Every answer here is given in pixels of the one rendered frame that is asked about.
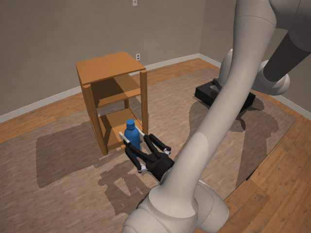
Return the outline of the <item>brown wooden shelving unit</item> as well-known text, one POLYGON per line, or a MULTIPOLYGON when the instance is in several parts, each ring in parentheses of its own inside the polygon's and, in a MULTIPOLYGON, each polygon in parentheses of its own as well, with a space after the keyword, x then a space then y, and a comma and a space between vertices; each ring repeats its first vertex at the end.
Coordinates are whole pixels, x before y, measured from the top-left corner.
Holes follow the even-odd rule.
POLYGON ((103 155, 125 144, 119 132, 126 121, 148 135, 147 70, 127 52, 119 52, 75 63, 88 116, 103 155), (140 86, 128 74, 140 71, 140 86), (129 98, 141 95, 142 123, 129 107, 129 98), (125 109, 100 116, 96 108, 124 100, 125 109))

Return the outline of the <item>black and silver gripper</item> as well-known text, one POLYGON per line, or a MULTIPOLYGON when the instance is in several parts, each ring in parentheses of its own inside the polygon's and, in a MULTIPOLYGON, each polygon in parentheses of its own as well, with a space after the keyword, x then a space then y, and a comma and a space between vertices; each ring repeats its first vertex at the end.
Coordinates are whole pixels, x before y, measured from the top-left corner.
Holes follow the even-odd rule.
POLYGON ((135 126, 139 131, 140 138, 147 144, 148 148, 152 152, 151 154, 146 154, 133 146, 131 142, 121 133, 119 132, 120 139, 127 146, 125 147, 125 154, 132 161, 132 163, 136 166, 138 173, 142 171, 151 172, 155 178, 160 182, 163 174, 170 169, 174 165, 174 161, 169 158, 169 154, 171 154, 171 147, 163 144, 158 138, 156 138, 152 133, 146 135, 143 131, 141 131, 137 126, 135 126), (157 148, 153 145, 153 143, 164 153, 159 152, 157 148), (134 154, 142 159, 146 166, 140 164, 138 159, 134 156, 134 154), (157 164, 158 163, 158 164, 157 164))

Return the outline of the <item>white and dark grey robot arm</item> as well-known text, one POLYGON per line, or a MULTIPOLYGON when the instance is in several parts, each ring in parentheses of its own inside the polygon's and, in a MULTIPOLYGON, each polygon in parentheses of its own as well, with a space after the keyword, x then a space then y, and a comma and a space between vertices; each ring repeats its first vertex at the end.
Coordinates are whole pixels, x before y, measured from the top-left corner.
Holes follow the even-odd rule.
POLYGON ((224 57, 218 94, 174 165, 122 225, 121 233, 216 233, 228 220, 223 199, 199 180, 242 109, 250 90, 278 96, 287 74, 311 54, 311 0, 237 0, 233 49, 224 57), (288 32, 262 62, 275 28, 288 32))

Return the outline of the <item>blue bottle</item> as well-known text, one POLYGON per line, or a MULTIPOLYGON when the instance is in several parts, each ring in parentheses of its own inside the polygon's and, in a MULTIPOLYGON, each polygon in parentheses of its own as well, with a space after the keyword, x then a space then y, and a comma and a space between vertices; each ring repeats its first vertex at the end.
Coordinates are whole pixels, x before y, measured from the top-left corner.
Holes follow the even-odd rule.
POLYGON ((140 150, 140 140, 139 131, 135 127, 135 121, 133 119, 128 119, 126 121, 126 129, 124 131, 124 136, 131 142, 133 146, 140 150))

